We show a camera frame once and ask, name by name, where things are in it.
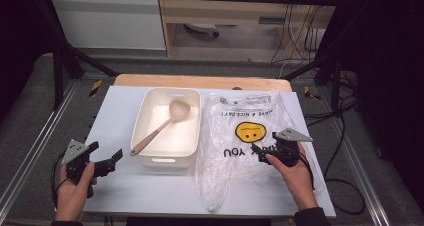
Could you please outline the wooden desk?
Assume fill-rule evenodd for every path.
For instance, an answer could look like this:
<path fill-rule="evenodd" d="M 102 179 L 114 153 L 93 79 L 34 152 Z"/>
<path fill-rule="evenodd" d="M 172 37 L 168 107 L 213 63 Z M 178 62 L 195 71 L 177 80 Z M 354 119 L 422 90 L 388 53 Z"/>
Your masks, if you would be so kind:
<path fill-rule="evenodd" d="M 178 24 L 274 25 L 283 38 L 288 58 L 299 59 L 301 38 L 313 26 L 327 27 L 334 12 L 332 6 L 277 5 L 248 2 L 160 0 L 166 49 L 172 50 Z"/>

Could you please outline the black curtain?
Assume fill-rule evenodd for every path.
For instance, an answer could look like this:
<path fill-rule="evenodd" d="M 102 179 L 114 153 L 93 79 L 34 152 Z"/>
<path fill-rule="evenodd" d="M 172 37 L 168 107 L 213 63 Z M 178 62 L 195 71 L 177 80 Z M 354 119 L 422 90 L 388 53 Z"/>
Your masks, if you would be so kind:
<path fill-rule="evenodd" d="M 348 62 L 377 145 L 424 208 L 424 0 L 369 0 Z"/>
<path fill-rule="evenodd" d="M 0 0 L 0 121 L 21 94 L 34 62 L 53 48 L 35 0 Z"/>

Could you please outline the white power strip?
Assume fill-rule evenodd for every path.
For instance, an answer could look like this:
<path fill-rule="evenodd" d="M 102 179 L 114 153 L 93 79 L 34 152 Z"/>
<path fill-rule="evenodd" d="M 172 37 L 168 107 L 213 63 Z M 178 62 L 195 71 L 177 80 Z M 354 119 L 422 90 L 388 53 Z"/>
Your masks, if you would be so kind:
<path fill-rule="evenodd" d="M 210 34 L 213 37 L 219 36 L 219 32 L 214 24 L 186 24 L 186 27 L 197 32 Z"/>

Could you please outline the yellow black tape strip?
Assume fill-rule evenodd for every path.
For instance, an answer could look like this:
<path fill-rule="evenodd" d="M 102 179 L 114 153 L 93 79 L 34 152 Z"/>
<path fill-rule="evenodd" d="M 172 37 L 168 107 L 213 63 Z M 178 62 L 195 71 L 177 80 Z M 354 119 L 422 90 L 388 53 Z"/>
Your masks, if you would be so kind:
<path fill-rule="evenodd" d="M 92 86 L 92 88 L 91 88 L 91 90 L 90 90 L 90 93 L 89 93 L 89 97 L 90 97 L 90 98 L 93 98 L 93 97 L 95 97 L 95 96 L 96 96 L 96 94 L 97 94 L 97 92 L 98 92 L 98 90 L 99 90 L 99 88 L 100 88 L 100 86 L 101 86 L 101 84 L 102 84 L 102 81 L 103 81 L 103 80 L 97 80 L 97 81 L 93 84 L 93 86 Z"/>
<path fill-rule="evenodd" d="M 304 86 L 304 96 L 307 98 L 312 98 L 314 100 L 321 100 L 319 95 L 314 95 L 311 93 L 310 88 L 308 86 Z"/>

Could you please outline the wooden board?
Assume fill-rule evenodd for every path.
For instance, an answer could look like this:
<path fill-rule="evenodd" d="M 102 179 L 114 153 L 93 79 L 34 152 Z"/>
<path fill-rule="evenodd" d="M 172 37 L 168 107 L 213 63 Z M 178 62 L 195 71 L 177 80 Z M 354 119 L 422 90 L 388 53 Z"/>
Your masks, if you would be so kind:
<path fill-rule="evenodd" d="M 115 86 L 140 87 L 180 87 L 203 89 L 241 88 L 250 91 L 291 92 L 292 87 L 287 80 L 265 79 L 256 77 L 212 77 L 185 75 L 150 75 L 150 74 L 121 74 L 116 77 Z"/>

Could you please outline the beige spoon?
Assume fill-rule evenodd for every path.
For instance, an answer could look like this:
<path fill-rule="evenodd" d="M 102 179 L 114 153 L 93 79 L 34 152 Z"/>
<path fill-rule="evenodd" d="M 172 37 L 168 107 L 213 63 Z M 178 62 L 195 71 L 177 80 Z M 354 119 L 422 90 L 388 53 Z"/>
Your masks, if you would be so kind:
<path fill-rule="evenodd" d="M 145 147 L 147 147 L 150 142 L 170 123 L 177 122 L 185 119 L 191 110 L 191 106 L 183 102 L 181 100 L 172 100 L 169 104 L 169 119 L 166 120 L 163 124 L 161 124 L 157 129 L 155 129 L 152 133 L 146 136 L 143 140 L 141 140 L 131 151 L 130 155 L 135 156 L 139 154 Z"/>

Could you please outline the person's left hand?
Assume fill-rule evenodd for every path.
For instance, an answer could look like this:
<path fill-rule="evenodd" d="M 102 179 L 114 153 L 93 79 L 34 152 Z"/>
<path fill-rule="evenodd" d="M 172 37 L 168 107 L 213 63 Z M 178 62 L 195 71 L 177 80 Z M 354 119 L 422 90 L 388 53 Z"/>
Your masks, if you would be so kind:
<path fill-rule="evenodd" d="M 74 184 L 67 177 L 66 167 L 63 166 L 61 168 L 59 179 L 62 184 L 58 189 L 56 221 L 82 221 L 88 187 L 96 183 L 93 178 L 94 171 L 94 163 L 89 162 L 83 171 L 80 181 Z"/>

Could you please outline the person's right hand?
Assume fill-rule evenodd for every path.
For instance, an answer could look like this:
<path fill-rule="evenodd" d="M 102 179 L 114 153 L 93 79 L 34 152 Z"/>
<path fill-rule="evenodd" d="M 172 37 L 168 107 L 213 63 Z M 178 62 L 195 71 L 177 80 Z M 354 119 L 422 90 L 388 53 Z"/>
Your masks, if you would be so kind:
<path fill-rule="evenodd" d="M 273 155 L 267 154 L 266 159 L 282 175 L 299 211 L 318 207 L 308 167 L 301 160 L 287 167 Z"/>

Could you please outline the clear smiley plastic bag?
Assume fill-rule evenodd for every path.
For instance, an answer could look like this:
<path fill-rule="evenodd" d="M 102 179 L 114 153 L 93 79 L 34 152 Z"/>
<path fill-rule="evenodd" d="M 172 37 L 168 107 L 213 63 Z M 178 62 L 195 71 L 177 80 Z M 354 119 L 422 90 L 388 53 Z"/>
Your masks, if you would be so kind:
<path fill-rule="evenodd" d="M 272 150 L 273 132 L 295 124 L 278 92 L 223 96 L 210 94 L 203 111 L 195 180 L 203 203 L 214 212 L 225 201 L 230 181 L 240 178 L 265 187 L 277 173 L 251 149 Z"/>

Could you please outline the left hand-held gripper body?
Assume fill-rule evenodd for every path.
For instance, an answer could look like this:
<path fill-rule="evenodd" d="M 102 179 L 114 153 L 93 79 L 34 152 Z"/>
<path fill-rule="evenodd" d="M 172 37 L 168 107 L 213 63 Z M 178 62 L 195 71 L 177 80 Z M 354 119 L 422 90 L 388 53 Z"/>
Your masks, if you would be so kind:
<path fill-rule="evenodd" d="M 87 164 L 90 162 L 91 154 L 87 152 L 89 145 L 85 145 L 76 140 L 71 140 L 68 144 L 62 159 L 62 165 L 66 166 L 67 176 L 73 183 L 79 183 Z M 109 159 L 95 162 L 93 177 L 105 177 L 110 172 L 114 172 L 116 163 L 117 162 L 113 161 L 112 156 Z"/>

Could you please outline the black metal stand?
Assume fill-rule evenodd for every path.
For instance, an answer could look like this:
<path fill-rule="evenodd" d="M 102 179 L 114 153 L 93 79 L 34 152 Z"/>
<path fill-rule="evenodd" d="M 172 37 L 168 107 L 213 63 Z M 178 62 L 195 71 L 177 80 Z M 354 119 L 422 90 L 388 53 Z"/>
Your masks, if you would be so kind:
<path fill-rule="evenodd" d="M 343 28 L 344 21 L 341 15 L 341 8 L 337 7 L 329 20 L 315 59 L 284 76 L 285 80 L 290 81 L 297 76 L 317 68 L 318 73 L 314 78 L 314 82 L 319 86 L 323 86 L 327 82 L 331 83 L 330 107 L 336 114 L 341 112 L 338 106 L 341 73 L 339 47 L 340 40 L 343 39 Z"/>
<path fill-rule="evenodd" d="M 95 61 L 90 56 L 75 48 L 67 40 L 60 20 L 53 7 L 51 0 L 34 0 L 40 10 L 43 20 L 46 22 L 47 35 L 52 39 L 53 47 L 53 71 L 55 85 L 55 100 L 53 109 L 59 108 L 64 101 L 63 70 L 66 70 L 71 79 L 81 79 L 84 71 L 80 60 L 88 63 L 100 72 L 108 76 L 118 76 L 119 73 Z"/>

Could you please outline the white cabinet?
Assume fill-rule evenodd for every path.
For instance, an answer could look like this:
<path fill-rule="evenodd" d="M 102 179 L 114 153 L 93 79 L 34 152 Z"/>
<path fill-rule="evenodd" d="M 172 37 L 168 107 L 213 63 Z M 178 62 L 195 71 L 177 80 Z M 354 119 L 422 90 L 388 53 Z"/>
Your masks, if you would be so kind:
<path fill-rule="evenodd" d="M 67 40 L 79 48 L 166 48 L 156 0 L 52 0 Z"/>

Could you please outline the white plastic storage bin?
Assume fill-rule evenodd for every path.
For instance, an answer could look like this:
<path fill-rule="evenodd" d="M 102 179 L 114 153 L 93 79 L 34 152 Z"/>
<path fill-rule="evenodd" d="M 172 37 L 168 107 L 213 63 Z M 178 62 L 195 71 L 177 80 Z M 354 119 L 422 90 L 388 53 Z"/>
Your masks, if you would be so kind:
<path fill-rule="evenodd" d="M 137 156 L 150 167 L 190 167 L 196 158 L 201 123 L 201 95 L 186 88 L 149 89 L 140 106 L 133 130 L 130 151 L 169 119 L 172 100 L 191 106 L 189 115 L 167 125 Z"/>

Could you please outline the aluminium rail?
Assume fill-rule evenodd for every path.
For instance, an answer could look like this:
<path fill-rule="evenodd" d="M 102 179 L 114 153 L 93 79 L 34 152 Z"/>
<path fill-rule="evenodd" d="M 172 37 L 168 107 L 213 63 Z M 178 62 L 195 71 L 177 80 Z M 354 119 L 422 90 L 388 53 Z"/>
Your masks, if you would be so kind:
<path fill-rule="evenodd" d="M 70 81 L 64 92 L 63 101 L 59 104 L 58 108 L 53 110 L 49 115 L 47 122 L 44 124 L 41 132 L 38 134 L 36 140 L 26 154 L 23 162 L 21 163 L 11 182 L 8 184 L 5 192 L 0 197 L 0 221 L 4 220 L 8 215 L 34 165 L 38 161 L 38 158 L 40 157 L 52 133 L 54 132 L 56 125 L 60 121 L 64 111 L 71 101 L 75 89 L 78 85 L 79 80 Z"/>
<path fill-rule="evenodd" d="M 342 119 L 335 118 L 332 120 L 332 122 L 338 133 L 338 136 L 341 138 L 341 148 L 352 171 L 356 185 L 364 196 L 367 210 L 374 222 L 374 225 L 390 226 L 390 220 L 377 196 L 377 193 L 365 171 L 365 168 L 362 165 L 358 155 L 356 154 L 348 134 L 344 132 L 345 126 L 343 125 Z"/>

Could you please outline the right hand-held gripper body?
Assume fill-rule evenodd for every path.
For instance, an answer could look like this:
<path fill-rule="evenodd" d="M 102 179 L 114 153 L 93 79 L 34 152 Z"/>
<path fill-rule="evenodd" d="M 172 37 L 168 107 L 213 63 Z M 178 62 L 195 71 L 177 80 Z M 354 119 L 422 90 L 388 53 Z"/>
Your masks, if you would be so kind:
<path fill-rule="evenodd" d="M 276 140 L 274 148 L 266 150 L 265 154 L 276 157 L 287 167 L 294 167 L 299 161 L 309 165 L 305 154 L 300 152 L 298 143 L 312 142 L 313 139 L 310 136 L 286 128 L 280 132 L 273 132 L 272 138 Z"/>

